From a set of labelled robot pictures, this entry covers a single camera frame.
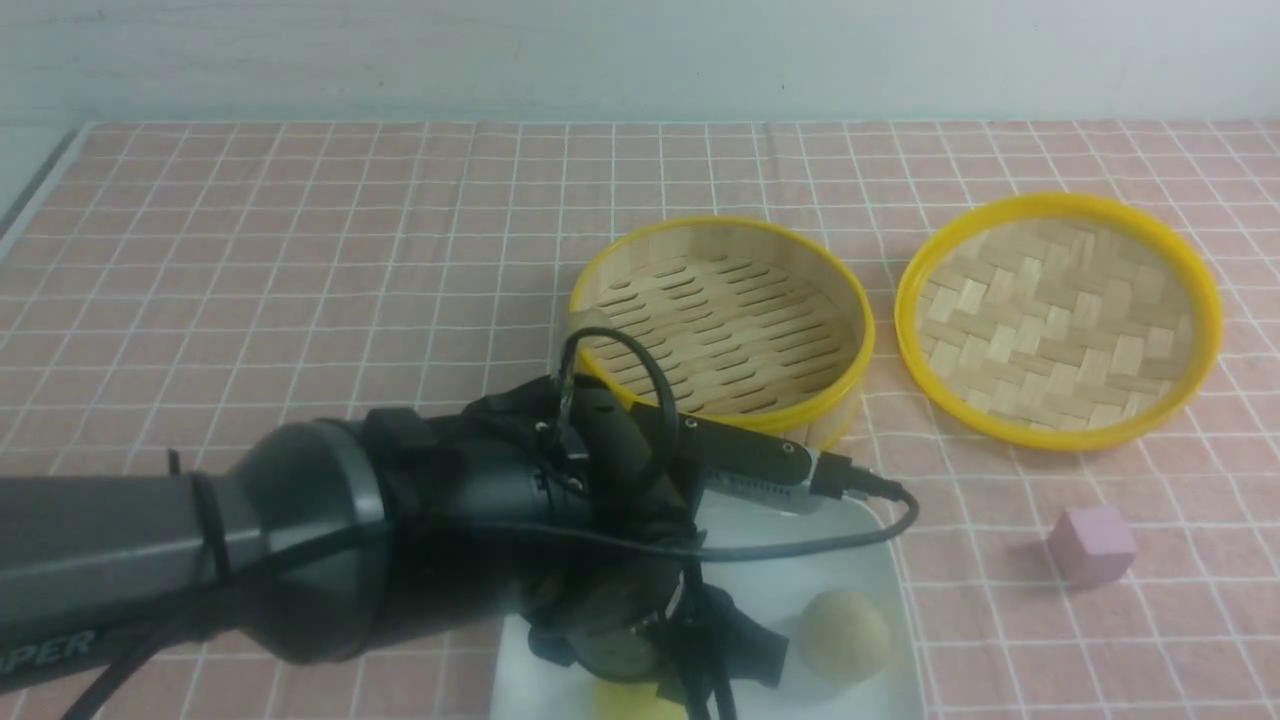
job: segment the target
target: grid pattern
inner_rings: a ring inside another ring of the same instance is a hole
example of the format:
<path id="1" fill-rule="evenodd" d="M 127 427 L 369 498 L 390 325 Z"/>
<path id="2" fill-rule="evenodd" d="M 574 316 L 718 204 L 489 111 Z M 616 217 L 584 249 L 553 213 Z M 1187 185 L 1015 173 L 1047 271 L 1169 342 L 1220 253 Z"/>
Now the grid pattern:
<path id="1" fill-rule="evenodd" d="M 890 323 L 932 231 L 1062 188 L 1180 231 L 1228 323 L 1189 410 L 1089 456 L 941 415 Z M 456 411 L 547 372 L 611 238 L 707 213 L 808 233 L 869 290 L 881 345 L 842 450 L 924 505 L 897 555 L 931 717 L 1280 716 L 1280 122 L 99 126 L 0 264 L 0 471 L 156 471 L 169 446 L 218 471 L 284 420 Z M 1041 541 L 1103 501 L 1138 561 L 1066 592 Z M 228 635 L 104 717 L 483 717 L 497 638 L 294 669 Z M 0 716 L 55 716 L 87 682 Z"/>

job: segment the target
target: foam ball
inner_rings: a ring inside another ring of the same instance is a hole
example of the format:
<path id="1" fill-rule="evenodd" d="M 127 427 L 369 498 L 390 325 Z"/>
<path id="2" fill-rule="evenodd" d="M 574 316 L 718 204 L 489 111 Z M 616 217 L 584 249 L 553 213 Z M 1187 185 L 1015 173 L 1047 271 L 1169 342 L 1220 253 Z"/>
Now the foam ball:
<path id="1" fill-rule="evenodd" d="M 847 688 L 888 664 L 893 633 L 867 596 L 828 591 L 805 607 L 796 646 L 810 670 L 838 688 Z"/>

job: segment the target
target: white tray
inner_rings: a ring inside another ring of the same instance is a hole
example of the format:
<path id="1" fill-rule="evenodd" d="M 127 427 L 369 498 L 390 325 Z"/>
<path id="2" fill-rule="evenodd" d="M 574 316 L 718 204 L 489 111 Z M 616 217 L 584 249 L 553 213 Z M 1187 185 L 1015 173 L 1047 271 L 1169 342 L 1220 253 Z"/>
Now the white tray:
<path id="1" fill-rule="evenodd" d="M 708 530 L 708 547 L 772 544 L 881 527 L 869 509 L 851 500 L 827 502 L 818 512 L 800 516 L 712 493 L 703 500 L 698 524 Z M 924 697 L 906 601 L 887 544 L 792 560 L 709 564 L 704 577 L 728 591 L 758 623 L 788 638 L 795 637 L 805 605 L 835 588 L 865 593 L 893 629 L 895 655 L 888 666 L 844 693 L 823 691 L 794 648 L 778 689 L 735 680 L 741 720 L 923 720 Z M 591 717 L 595 679 L 577 665 L 559 667 L 534 657 L 527 635 L 529 624 L 518 616 L 503 624 L 492 719 L 596 720 Z"/>

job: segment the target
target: woven bamboo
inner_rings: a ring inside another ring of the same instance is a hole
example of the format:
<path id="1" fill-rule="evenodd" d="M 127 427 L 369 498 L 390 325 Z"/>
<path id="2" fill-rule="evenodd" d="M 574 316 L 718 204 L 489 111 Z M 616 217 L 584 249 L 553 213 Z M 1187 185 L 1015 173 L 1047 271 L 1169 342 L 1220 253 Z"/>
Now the woven bamboo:
<path id="1" fill-rule="evenodd" d="M 639 340 L 684 413 L 776 414 L 829 391 L 859 356 L 864 300 L 844 268 L 808 243 L 746 222 L 667 224 L 620 242 L 579 279 L 573 323 L 607 319 Z M 617 384 L 654 400 L 625 347 L 599 338 L 584 345 Z M 774 430 L 827 441 L 856 404 L 850 389 L 824 411 Z"/>
<path id="2" fill-rule="evenodd" d="M 1160 254 L 1062 218 L 963 242 L 924 283 L 915 322 L 929 368 L 970 407 L 1052 430 L 1142 413 L 1187 373 L 1196 336 Z"/>

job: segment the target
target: pink block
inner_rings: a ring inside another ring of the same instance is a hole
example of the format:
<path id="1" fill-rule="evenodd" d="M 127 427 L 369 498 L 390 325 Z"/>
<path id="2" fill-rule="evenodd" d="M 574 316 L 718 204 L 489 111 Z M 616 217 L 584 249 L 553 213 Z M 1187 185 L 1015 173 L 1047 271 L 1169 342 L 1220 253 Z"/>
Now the pink block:
<path id="1" fill-rule="evenodd" d="M 1048 551 L 1066 582 L 1101 585 L 1129 570 L 1138 543 L 1120 509 L 1103 505 L 1064 512 L 1048 534 Z"/>

